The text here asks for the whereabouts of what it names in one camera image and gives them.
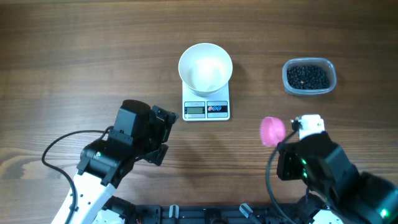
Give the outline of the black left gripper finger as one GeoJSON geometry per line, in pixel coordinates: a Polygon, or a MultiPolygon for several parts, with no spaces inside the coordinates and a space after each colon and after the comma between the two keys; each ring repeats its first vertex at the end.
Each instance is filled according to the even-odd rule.
{"type": "Polygon", "coordinates": [[[164,121],[166,126],[172,126],[178,120],[179,115],[177,113],[173,113],[171,111],[167,111],[162,109],[156,105],[152,107],[152,111],[155,112],[157,118],[164,121]]]}
{"type": "Polygon", "coordinates": [[[168,149],[169,147],[167,145],[161,144],[158,150],[145,154],[144,160],[156,166],[161,166],[168,149]]]}

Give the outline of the pink measuring scoop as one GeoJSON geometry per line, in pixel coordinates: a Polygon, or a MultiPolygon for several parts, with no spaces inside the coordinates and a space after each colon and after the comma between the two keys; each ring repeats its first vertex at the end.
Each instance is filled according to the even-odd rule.
{"type": "Polygon", "coordinates": [[[286,135],[283,121],[276,117],[265,117],[260,124],[259,134],[263,145],[276,146],[286,135]]]}

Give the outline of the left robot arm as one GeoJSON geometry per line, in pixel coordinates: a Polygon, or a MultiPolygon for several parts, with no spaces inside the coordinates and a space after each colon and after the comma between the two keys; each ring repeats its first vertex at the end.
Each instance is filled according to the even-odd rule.
{"type": "Polygon", "coordinates": [[[83,148],[77,173],[53,223],[128,223],[132,207],[114,193],[137,161],[160,166],[178,114],[137,100],[124,100],[114,125],[83,148]]]}

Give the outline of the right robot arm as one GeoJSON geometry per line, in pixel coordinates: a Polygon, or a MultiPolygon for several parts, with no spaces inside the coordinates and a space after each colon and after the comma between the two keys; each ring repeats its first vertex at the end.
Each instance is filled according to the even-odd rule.
{"type": "Polygon", "coordinates": [[[327,132],[298,142],[280,142],[280,180],[303,180],[329,206],[355,223],[397,223],[397,187],[369,172],[359,172],[327,132]]]}

